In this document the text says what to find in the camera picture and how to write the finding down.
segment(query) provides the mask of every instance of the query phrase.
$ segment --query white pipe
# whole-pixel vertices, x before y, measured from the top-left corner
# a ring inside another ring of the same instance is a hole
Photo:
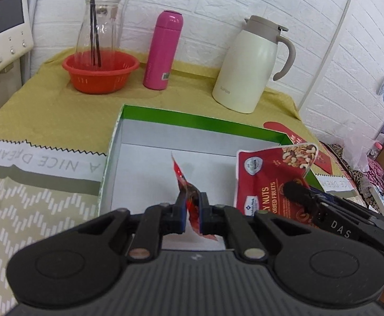
[[[34,13],[36,11],[37,0],[28,0],[28,16],[30,19],[31,31],[34,26]],[[31,78],[31,52],[28,52],[20,59],[21,63],[21,82],[25,84]]]
[[[343,14],[341,16],[340,22],[338,23],[337,29],[335,30],[334,36],[332,37],[331,43],[329,44],[328,50],[326,51],[326,54],[322,60],[322,63],[316,73],[316,75],[313,77],[312,83],[310,84],[306,94],[304,95],[303,99],[300,102],[299,105],[299,113],[302,118],[304,118],[304,114],[306,112],[307,106],[312,98],[312,96],[315,94],[316,89],[320,85],[322,79],[325,76],[326,70],[328,69],[329,64],[332,61],[332,58],[335,55],[335,52],[338,49],[338,46],[340,45],[341,38],[344,34],[344,31],[346,29],[346,25],[348,23],[348,11],[350,7],[352,6],[353,0],[347,0],[347,4],[344,8]]]
[[[122,8],[122,16],[121,16],[121,19],[120,19],[120,28],[119,28],[119,34],[118,34],[118,39],[117,39],[117,46],[120,48],[120,41],[122,40],[122,32],[123,32],[123,24],[125,23],[125,13],[126,13],[126,9],[128,8],[128,3],[129,3],[129,0],[125,0],[125,3],[123,4],[123,8]]]

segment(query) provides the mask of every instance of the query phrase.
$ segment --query red envelope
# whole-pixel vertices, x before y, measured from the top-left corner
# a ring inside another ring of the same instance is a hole
[[[298,136],[291,129],[284,126],[282,123],[269,121],[269,122],[264,123],[264,127],[266,129],[271,129],[273,131],[286,133],[288,135],[288,137],[290,138],[290,140],[293,142],[293,144],[299,144],[301,142],[306,142],[306,140],[304,140],[303,138]],[[325,152],[322,152],[321,150],[319,150],[318,158],[315,160],[314,164],[316,166],[320,167],[321,169],[323,169],[323,171],[329,173],[330,175],[333,174],[331,158]]]

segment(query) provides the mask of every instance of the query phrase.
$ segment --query nut package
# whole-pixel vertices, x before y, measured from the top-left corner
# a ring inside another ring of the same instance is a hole
[[[304,177],[318,155],[312,143],[273,147],[249,152],[239,151],[236,163],[237,188],[235,207],[244,215],[258,210],[310,224],[311,218],[304,208],[283,194],[284,183],[296,181],[309,187]]]

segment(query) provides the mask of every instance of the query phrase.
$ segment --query leopard print fabric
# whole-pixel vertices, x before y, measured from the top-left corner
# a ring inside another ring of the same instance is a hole
[[[376,203],[376,201],[373,198],[372,194],[370,192],[366,192],[366,191],[362,192],[361,181],[362,181],[363,177],[366,177],[365,174],[363,172],[358,171],[358,170],[353,170],[347,164],[347,162],[343,159],[343,147],[340,146],[340,145],[337,145],[337,144],[333,144],[333,145],[322,144],[322,145],[327,147],[328,150],[330,150],[336,156],[336,159],[340,162],[341,166],[348,172],[350,177],[356,183],[357,190],[359,191],[359,194],[362,196],[363,200],[368,205],[372,206],[372,208],[374,208],[374,210],[376,210],[377,212],[380,212],[378,204]]]

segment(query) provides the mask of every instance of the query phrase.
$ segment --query white thermal carafe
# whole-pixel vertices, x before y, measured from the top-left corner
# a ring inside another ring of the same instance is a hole
[[[294,63],[296,50],[292,42],[280,35],[288,31],[267,19],[252,15],[246,27],[231,45],[213,89],[214,99],[236,112],[250,114],[261,98],[277,58],[278,42],[288,47],[284,68],[273,80],[282,78]]]

